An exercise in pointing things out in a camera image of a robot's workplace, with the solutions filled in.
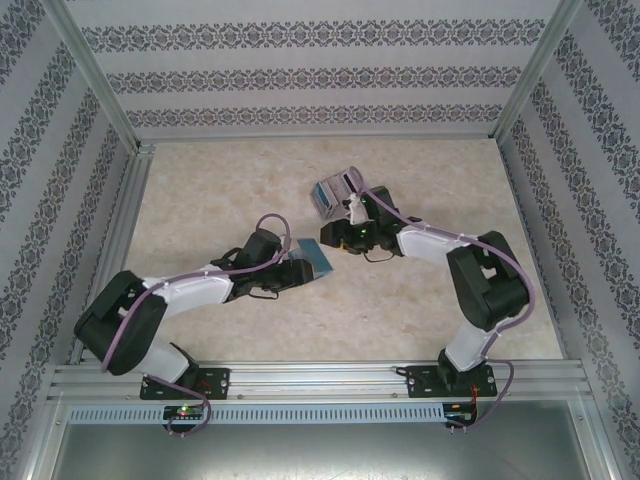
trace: metal plate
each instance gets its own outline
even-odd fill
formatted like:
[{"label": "metal plate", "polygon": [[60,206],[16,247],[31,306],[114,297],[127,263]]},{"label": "metal plate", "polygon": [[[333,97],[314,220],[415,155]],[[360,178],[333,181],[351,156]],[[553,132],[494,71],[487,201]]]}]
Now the metal plate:
[{"label": "metal plate", "polygon": [[[201,368],[226,368],[233,372],[226,402],[405,402],[409,398],[406,379],[396,374],[402,365],[427,365],[424,360],[397,362],[334,363],[213,363],[198,362]],[[514,360],[516,371],[505,402],[535,400],[575,400],[593,398],[591,386],[580,360]],[[493,365],[498,390],[509,377],[506,365]],[[48,404],[119,404],[145,403],[140,399],[142,374],[127,373],[119,377],[102,373],[100,362],[87,356],[80,365],[59,365],[47,393]],[[430,398],[438,402],[465,402],[460,398]],[[493,401],[493,397],[478,399]]]},{"label": "metal plate", "polygon": [[471,397],[474,387],[478,397],[495,397],[498,394],[493,369],[489,365],[478,368],[475,375],[453,390],[447,390],[438,378],[437,366],[409,365],[397,368],[396,373],[407,379],[409,398]]},{"label": "metal plate", "polygon": [[[175,410],[163,405],[78,405],[71,407],[70,425],[159,425]],[[175,425],[195,425],[199,418],[184,418]],[[356,423],[444,422],[441,403],[363,404],[215,404],[211,423],[217,425],[334,425]]]},{"label": "metal plate", "polygon": [[443,426],[429,423],[211,424],[182,440],[169,437],[158,424],[70,425],[51,478],[586,480],[589,476],[566,402],[511,402],[467,435],[451,435]]},{"label": "metal plate", "polygon": [[[209,400],[226,400],[229,391],[228,368],[200,368],[194,391]],[[188,395],[170,387],[160,385],[149,378],[144,378],[140,386],[140,398],[142,400],[193,400],[193,395]]]}]

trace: white robotic arm segment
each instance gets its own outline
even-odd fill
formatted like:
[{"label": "white robotic arm segment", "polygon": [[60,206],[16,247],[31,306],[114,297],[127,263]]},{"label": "white robotic arm segment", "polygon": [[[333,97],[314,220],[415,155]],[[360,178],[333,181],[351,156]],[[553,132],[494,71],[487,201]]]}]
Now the white robotic arm segment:
[{"label": "white robotic arm segment", "polygon": [[351,225],[360,225],[369,220],[367,209],[360,200],[360,197],[352,193],[349,195],[349,223]]},{"label": "white robotic arm segment", "polygon": [[175,383],[189,368],[189,360],[170,343],[154,339],[135,371]]},{"label": "white robotic arm segment", "polygon": [[471,370],[486,360],[483,354],[485,347],[495,336],[496,331],[511,321],[513,321],[512,318],[502,320],[489,332],[463,321],[458,333],[445,348],[445,355],[459,372]]},{"label": "white robotic arm segment", "polygon": [[[206,272],[220,270],[220,267],[206,265],[200,269],[203,273],[201,278],[181,280],[153,292],[152,295],[162,297],[167,304],[163,319],[203,305],[224,303],[233,288],[229,275],[205,276]],[[164,278],[144,278],[142,284],[145,288],[149,288],[164,280]]]},{"label": "white robotic arm segment", "polygon": [[[419,223],[425,227],[429,226],[425,222]],[[443,237],[411,225],[400,230],[396,239],[405,257],[422,258],[443,267],[448,266],[447,253],[455,248],[469,245],[461,240]]]}]

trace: beige floor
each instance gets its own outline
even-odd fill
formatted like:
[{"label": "beige floor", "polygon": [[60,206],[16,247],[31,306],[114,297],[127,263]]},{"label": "beige floor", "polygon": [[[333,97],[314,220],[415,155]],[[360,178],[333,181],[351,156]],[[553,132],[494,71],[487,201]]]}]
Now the beige floor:
[{"label": "beige floor", "polygon": [[[493,140],[313,140],[161,144],[153,160],[127,268],[168,276],[242,246],[256,220],[279,212],[293,235],[318,237],[308,193],[358,166],[386,185],[403,213],[456,232],[502,232],[538,286]],[[276,233],[276,221],[266,225]],[[448,269],[396,258],[372,265],[323,247],[334,272],[276,302],[244,297],[166,319],[160,336],[200,360],[435,359],[463,321]],[[540,301],[491,354],[560,358]]]}]

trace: black mounting bracket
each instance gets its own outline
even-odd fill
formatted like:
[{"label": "black mounting bracket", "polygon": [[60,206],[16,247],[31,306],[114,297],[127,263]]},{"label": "black mounting bracket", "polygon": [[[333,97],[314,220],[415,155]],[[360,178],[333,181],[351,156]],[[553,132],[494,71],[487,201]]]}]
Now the black mounting bracket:
[{"label": "black mounting bracket", "polygon": [[437,365],[409,365],[396,368],[406,378],[409,398],[471,397],[475,387],[477,397],[495,397],[498,394],[493,369],[489,365],[476,367],[451,389],[438,376]]},{"label": "black mounting bracket", "polygon": [[[195,381],[190,390],[200,393],[209,400],[226,400],[229,392],[229,378],[231,370],[228,368],[198,368]],[[194,400],[192,395],[165,387],[148,377],[142,379],[140,387],[142,400]]]}]

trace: floral patterned wallpaper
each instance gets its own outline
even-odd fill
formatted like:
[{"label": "floral patterned wallpaper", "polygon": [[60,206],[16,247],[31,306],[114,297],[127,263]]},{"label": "floral patterned wallpaper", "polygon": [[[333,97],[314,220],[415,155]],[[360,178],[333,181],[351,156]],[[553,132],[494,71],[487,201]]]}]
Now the floral patterned wallpaper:
[{"label": "floral patterned wallpaper", "polygon": [[128,155],[37,0],[0,2],[0,479],[64,363]]},{"label": "floral patterned wallpaper", "polygon": [[565,349],[640,477],[640,15],[584,2],[502,151]]},{"label": "floral patterned wallpaper", "polygon": [[70,1],[138,135],[488,134],[557,5]]}]

